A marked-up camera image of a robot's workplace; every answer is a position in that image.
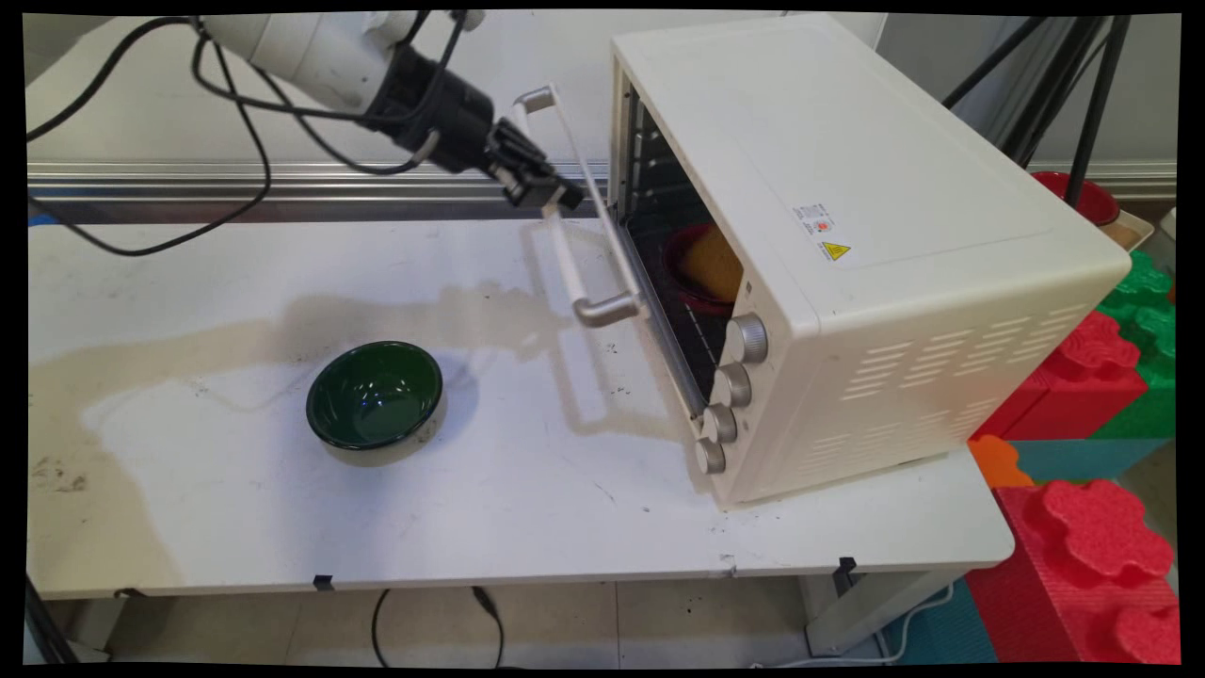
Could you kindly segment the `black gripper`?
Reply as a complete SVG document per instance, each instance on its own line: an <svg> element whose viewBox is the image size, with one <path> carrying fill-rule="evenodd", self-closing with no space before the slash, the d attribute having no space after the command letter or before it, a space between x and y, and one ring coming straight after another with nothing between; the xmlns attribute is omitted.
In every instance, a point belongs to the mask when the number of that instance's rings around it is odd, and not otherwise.
<svg viewBox="0 0 1205 678"><path fill-rule="evenodd" d="M362 126L408 151L413 166L490 173L517 210L551 205L571 212L584 200L584 190L556 173L512 120L494 123L490 96L410 45L395 45L365 114L370 120Z"/></svg>

